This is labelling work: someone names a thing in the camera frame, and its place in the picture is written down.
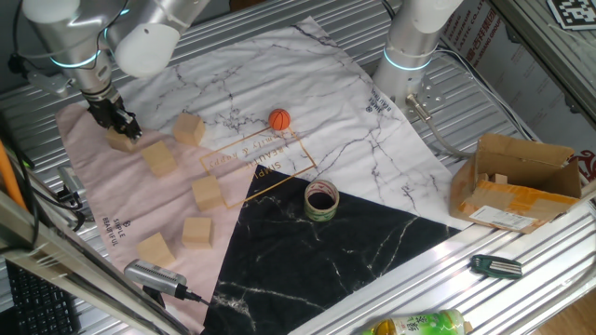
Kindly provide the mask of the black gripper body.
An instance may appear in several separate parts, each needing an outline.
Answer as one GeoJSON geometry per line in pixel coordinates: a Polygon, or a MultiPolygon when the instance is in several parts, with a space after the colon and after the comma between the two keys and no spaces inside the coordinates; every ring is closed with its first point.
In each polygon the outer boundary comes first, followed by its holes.
{"type": "Polygon", "coordinates": [[[87,97],[87,101],[89,112],[100,126],[106,123],[115,126],[116,110],[124,110],[123,100],[119,94],[107,98],[87,97]]]}

